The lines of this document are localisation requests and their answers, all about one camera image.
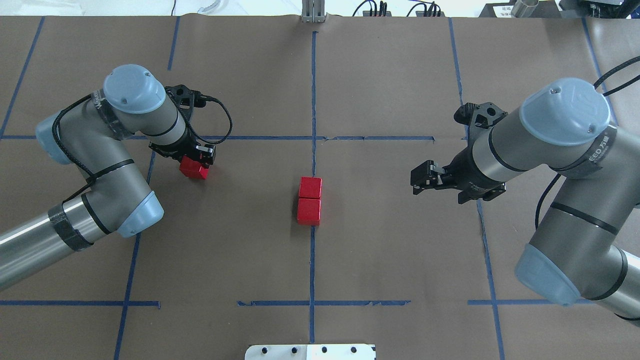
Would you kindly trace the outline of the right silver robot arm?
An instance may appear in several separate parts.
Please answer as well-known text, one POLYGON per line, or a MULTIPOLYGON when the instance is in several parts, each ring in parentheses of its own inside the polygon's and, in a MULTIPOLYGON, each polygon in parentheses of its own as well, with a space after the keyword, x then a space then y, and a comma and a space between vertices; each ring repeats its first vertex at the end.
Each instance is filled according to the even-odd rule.
POLYGON ((427 160, 414 168, 413 194, 454 189, 459 204, 491 201, 510 180, 547 166, 564 182, 538 219, 516 278, 556 305, 585 299, 638 326, 639 257, 614 241, 639 207, 639 137, 611 122, 605 96, 565 77, 512 112, 466 103, 454 120, 468 126, 466 148, 448 165, 427 160))

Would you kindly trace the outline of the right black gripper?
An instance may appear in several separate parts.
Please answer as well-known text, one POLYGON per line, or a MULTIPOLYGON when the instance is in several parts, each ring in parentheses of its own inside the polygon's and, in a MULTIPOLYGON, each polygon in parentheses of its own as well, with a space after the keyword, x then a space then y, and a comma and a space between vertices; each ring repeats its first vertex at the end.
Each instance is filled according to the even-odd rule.
POLYGON ((443 168, 433 160, 427 160, 410 171, 410 185, 414 195, 429 189, 446 189, 444 183, 460 191, 457 196, 460 205, 478 199, 491 201, 506 192, 505 183, 493 180, 480 171, 474 162, 471 148, 462 150, 443 168))

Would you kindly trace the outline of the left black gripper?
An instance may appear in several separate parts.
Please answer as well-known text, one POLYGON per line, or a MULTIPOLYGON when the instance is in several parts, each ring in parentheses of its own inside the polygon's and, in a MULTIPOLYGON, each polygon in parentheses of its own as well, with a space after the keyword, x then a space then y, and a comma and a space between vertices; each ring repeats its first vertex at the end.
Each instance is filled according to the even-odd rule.
POLYGON ((181 162, 183 157, 199 162, 202 167, 210 167, 214 164, 217 148, 212 144, 201 145, 197 141, 194 130, 190 127, 183 128, 178 136, 178 125, 175 125, 167 133, 161 136, 149 136, 149 148, 161 157, 172 158, 181 162))

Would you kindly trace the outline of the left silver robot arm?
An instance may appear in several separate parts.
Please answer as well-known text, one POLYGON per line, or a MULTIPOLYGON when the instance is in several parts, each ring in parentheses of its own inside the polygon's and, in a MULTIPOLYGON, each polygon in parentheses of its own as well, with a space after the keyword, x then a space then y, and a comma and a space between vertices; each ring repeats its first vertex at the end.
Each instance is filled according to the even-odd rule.
POLYGON ((185 85, 164 86, 139 64, 113 69, 100 89, 41 121, 35 137, 60 164, 74 164, 86 184, 47 212, 1 235, 1 289, 119 233, 128 238, 164 210, 123 140, 142 133, 154 153, 186 160, 205 174, 217 143, 192 127, 194 109, 219 104, 185 85))

